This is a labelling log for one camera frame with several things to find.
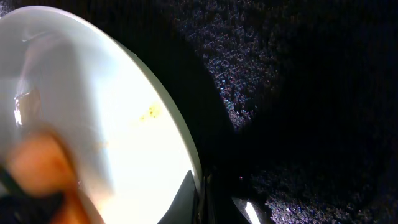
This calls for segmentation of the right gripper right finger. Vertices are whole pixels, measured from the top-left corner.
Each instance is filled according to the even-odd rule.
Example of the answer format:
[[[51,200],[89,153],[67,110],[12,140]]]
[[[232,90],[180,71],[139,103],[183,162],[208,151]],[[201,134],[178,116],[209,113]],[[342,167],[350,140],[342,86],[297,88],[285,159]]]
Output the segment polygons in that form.
[[[232,201],[249,224],[267,224],[266,213],[254,202],[236,197]]]

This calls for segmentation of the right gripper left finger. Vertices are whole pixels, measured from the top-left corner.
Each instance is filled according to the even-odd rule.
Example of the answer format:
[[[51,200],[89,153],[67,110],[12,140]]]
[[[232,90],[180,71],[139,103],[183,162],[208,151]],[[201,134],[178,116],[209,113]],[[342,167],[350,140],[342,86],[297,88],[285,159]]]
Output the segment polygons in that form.
[[[194,224],[198,193],[189,170],[173,199],[171,206],[158,224]]]

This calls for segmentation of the yellow green scrub sponge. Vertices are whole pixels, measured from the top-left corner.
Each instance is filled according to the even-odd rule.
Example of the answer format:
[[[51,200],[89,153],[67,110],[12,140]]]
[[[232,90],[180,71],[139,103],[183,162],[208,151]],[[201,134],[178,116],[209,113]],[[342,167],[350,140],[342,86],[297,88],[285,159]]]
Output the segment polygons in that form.
[[[89,224],[67,145],[54,131],[29,133],[1,165],[1,223]]]

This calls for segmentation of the mint green plate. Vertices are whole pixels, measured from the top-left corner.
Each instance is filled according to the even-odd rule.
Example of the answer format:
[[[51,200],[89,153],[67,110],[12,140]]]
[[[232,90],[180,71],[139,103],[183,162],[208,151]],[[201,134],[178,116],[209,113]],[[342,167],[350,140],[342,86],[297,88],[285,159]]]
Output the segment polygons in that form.
[[[161,82],[93,24],[29,6],[1,18],[1,155],[42,129],[67,145],[92,223],[158,223],[189,170],[198,223],[200,160]]]

